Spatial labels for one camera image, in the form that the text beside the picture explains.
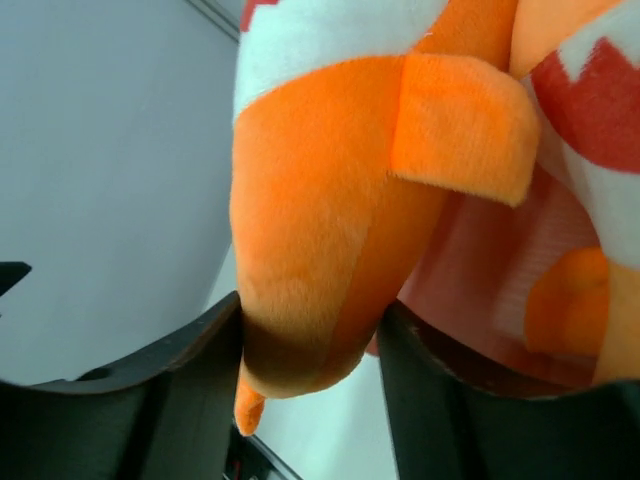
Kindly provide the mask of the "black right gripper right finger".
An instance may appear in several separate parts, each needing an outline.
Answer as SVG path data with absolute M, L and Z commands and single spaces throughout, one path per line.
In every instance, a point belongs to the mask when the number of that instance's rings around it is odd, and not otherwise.
M 571 391 L 388 307 L 377 331 L 402 479 L 636 479 L 639 384 Z

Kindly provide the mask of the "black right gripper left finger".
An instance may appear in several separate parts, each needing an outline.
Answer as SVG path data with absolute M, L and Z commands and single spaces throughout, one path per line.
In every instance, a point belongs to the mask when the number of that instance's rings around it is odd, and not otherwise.
M 232 292 L 74 381 L 2 383 L 2 478 L 222 478 L 241 351 Z

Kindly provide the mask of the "orange shark plush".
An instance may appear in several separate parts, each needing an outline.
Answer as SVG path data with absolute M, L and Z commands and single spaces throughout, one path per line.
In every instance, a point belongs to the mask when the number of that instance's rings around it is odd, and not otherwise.
M 595 247 L 534 284 L 527 347 L 593 358 L 596 384 L 639 376 L 639 5 L 522 1 L 510 69 L 541 116 L 539 164 L 588 214 Z
M 513 1 L 249 1 L 230 220 L 244 325 L 235 420 L 357 366 L 452 192 L 509 206 L 538 120 L 508 73 Z

